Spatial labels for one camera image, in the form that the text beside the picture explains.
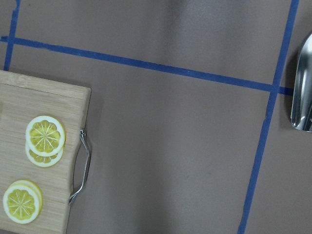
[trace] metal handle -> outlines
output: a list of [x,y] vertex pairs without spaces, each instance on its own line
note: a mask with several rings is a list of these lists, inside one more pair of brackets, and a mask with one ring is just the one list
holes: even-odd
[[68,200],[68,204],[71,205],[73,200],[75,199],[75,197],[77,196],[78,193],[81,192],[81,190],[84,188],[86,182],[87,182],[87,178],[88,178],[88,173],[89,173],[89,167],[90,167],[90,161],[91,161],[91,151],[90,151],[90,148],[89,146],[87,145],[86,143],[86,140],[85,140],[85,137],[87,136],[86,132],[84,129],[80,130],[80,140],[84,146],[84,148],[86,149],[87,151],[87,154],[88,154],[88,157],[87,157],[87,160],[86,160],[86,165],[85,165],[85,168],[84,168],[84,173],[83,173],[83,179],[82,179],[82,184],[80,186],[80,188],[73,192],[73,194],[70,195],[69,197],[69,200]]

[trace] stainless steel utensil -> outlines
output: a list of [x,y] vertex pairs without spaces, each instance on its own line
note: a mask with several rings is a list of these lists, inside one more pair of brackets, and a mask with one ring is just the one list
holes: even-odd
[[291,123],[298,130],[312,132],[312,34],[302,43],[297,62]]

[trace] yellow lemon slice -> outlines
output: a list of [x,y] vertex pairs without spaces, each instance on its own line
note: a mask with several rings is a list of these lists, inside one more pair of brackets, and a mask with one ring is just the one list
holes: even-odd
[[43,157],[43,156],[36,155],[29,148],[28,144],[27,143],[25,144],[25,151],[26,151],[26,155],[28,159],[39,167],[51,167],[54,164],[56,164],[62,158],[63,149],[64,148],[61,148],[61,150],[55,155]]
[[53,156],[64,146],[65,131],[57,119],[38,116],[26,128],[26,142],[36,155]]
[[37,184],[35,184],[34,182],[31,182],[31,181],[29,181],[29,180],[26,180],[26,179],[21,179],[21,180],[15,181],[15,182],[14,182],[13,184],[11,184],[10,186],[16,185],[16,184],[23,184],[23,185],[26,185],[26,186],[30,187],[32,190],[34,190],[34,191],[36,192],[36,194],[37,194],[38,197],[39,197],[40,210],[41,210],[43,197],[42,197],[41,189],[37,186]]
[[8,217],[20,224],[30,223],[40,213],[37,193],[25,184],[11,185],[5,191],[3,207]]

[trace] lemon slice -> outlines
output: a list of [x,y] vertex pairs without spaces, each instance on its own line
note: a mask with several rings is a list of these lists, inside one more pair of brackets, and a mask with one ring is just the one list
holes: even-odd
[[64,146],[65,131],[57,119],[38,116],[26,128],[26,142],[36,155],[53,156]]
[[40,212],[40,198],[25,184],[11,185],[4,193],[3,207],[8,217],[20,224],[30,223]]
[[43,156],[36,155],[29,148],[28,144],[27,143],[25,144],[25,151],[26,151],[26,155],[28,159],[39,167],[51,167],[54,164],[56,164],[62,158],[63,149],[64,148],[61,148],[61,150],[55,155],[43,157]]
[[21,180],[15,181],[15,182],[14,182],[13,184],[11,184],[10,186],[16,185],[16,184],[23,184],[23,185],[26,185],[26,186],[30,187],[32,190],[34,190],[34,191],[36,192],[37,196],[39,197],[40,210],[41,210],[43,197],[42,197],[41,189],[37,186],[37,184],[35,184],[34,182],[31,182],[31,181],[29,181],[29,180],[26,180],[26,179],[21,179]]

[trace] blue line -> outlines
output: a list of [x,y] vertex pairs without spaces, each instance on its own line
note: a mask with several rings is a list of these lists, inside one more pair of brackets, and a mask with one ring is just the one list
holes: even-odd
[[[10,38],[8,37],[1,37],[0,39],[0,41],[9,41],[9,40]],[[133,67],[140,67],[140,68],[161,71],[161,72],[166,72],[166,73],[171,73],[171,74],[176,74],[176,75],[182,75],[182,76],[187,76],[187,77],[193,77],[193,78],[198,78],[198,79],[210,80],[210,81],[215,81],[215,82],[220,82],[220,83],[225,83],[225,84],[232,84],[236,86],[242,86],[242,87],[257,89],[257,90],[262,90],[262,91],[270,92],[272,90],[272,85],[261,83],[261,82],[221,76],[221,75],[216,75],[216,74],[211,74],[211,73],[189,70],[185,68],[172,67],[172,66],[167,66],[167,65],[162,65],[162,64],[152,63],[152,62],[136,60],[132,58],[124,58],[124,57],[119,57],[119,56],[114,56],[114,55],[92,52],[88,50],[80,50],[80,49],[67,47],[67,46],[51,45],[51,44],[46,44],[46,43],[42,43],[42,42],[38,42],[34,40],[14,38],[14,44],[29,46],[33,48],[44,48],[44,49],[48,49],[50,51],[59,52],[59,53],[65,53],[65,54],[81,56],[81,57],[91,58],[91,59],[98,59],[98,60],[103,60],[103,61],[108,61],[108,62],[129,65]]]
[[287,55],[287,51],[288,51],[288,47],[289,47],[289,43],[290,43],[292,31],[293,31],[293,25],[295,21],[298,4],[299,4],[299,0],[292,0],[291,2],[288,19],[286,22],[285,33],[284,33],[281,50],[280,50],[280,54],[279,54],[278,62],[276,66],[276,71],[275,71],[275,75],[273,79],[273,90],[271,91],[269,100],[268,100],[266,118],[263,121],[262,129],[261,129],[258,148],[255,154],[255,159],[254,159],[254,164],[253,164],[253,170],[252,170],[252,174],[250,177],[247,194],[245,198],[243,216],[242,216],[241,223],[237,231],[238,234],[244,234],[246,230],[247,221],[248,221],[248,217],[249,217],[249,213],[251,209],[251,204],[253,201],[255,186],[256,186],[257,179],[258,179],[258,175],[259,175],[260,165],[261,165],[264,148],[265,148],[268,133],[269,133],[270,123],[272,120],[273,110],[274,110],[277,94],[280,91],[279,85],[282,79],[283,69],[285,66],[286,55]]
[[6,47],[6,54],[5,54],[5,61],[4,61],[4,68],[3,68],[5,71],[9,70],[10,64],[11,64],[13,46],[14,46],[14,38],[15,38],[16,26],[18,23],[19,11],[20,11],[20,0],[16,0],[16,8],[12,12],[10,33],[9,33],[9,38],[7,40],[8,44]]
[[286,88],[286,87],[279,87],[278,93],[292,96],[293,95],[293,89]]

